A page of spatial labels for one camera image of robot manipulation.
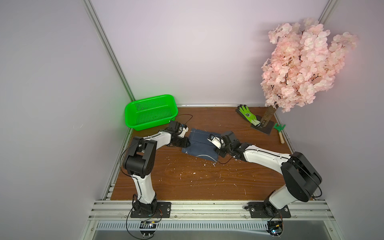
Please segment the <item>blue printed pillowcase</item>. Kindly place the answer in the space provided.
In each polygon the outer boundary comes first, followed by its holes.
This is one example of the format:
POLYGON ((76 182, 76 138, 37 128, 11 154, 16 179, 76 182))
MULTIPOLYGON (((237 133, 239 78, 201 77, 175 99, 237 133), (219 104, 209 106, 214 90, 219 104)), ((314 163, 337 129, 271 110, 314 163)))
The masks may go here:
POLYGON ((192 129, 188 137, 191 145, 182 148, 182 153, 216 163, 219 160, 219 155, 216 153, 216 146, 208 141, 210 135, 221 136, 217 133, 192 129))

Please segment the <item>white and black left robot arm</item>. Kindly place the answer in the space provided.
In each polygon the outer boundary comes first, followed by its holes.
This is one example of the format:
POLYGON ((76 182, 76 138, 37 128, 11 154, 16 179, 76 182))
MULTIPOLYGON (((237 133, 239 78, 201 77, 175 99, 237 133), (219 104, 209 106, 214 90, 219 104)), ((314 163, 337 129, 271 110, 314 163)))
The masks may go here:
POLYGON ((170 145, 186 148, 191 143, 184 133, 160 131, 148 137, 134 137, 124 156, 122 167, 133 179, 137 190, 133 209, 142 216, 152 216, 158 209, 151 172, 155 165, 157 149, 170 145))

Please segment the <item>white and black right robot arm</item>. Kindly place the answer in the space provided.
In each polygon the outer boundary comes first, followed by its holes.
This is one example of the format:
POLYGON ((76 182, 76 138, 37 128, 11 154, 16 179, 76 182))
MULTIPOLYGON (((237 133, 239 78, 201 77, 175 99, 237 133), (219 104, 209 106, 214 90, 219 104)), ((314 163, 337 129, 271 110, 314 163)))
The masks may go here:
POLYGON ((284 178, 285 184, 273 191, 262 205, 263 214, 276 218, 284 211, 285 206, 295 202, 308 202, 320 189, 322 177, 307 158, 299 153, 281 154, 243 143, 221 144, 216 152, 221 156, 232 156, 234 159, 258 164, 276 171, 284 178))

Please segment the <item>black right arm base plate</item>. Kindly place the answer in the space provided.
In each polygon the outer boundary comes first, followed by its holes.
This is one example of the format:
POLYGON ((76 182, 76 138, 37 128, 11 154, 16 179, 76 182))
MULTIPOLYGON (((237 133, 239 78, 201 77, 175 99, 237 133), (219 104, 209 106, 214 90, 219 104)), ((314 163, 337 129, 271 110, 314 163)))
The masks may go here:
POLYGON ((250 213, 251 218, 266 219, 274 217, 284 219, 292 217, 288 206, 284 206, 282 209, 277 209, 270 203, 249 202, 244 209, 250 213))

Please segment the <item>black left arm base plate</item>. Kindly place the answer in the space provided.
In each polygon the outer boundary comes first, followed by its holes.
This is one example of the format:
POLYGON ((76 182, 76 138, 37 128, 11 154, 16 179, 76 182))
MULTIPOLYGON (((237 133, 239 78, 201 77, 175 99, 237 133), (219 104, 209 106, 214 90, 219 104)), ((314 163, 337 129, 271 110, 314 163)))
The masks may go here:
POLYGON ((144 204, 134 202, 130 213, 131 218, 169 218, 171 215, 171 202, 157 202, 144 204))

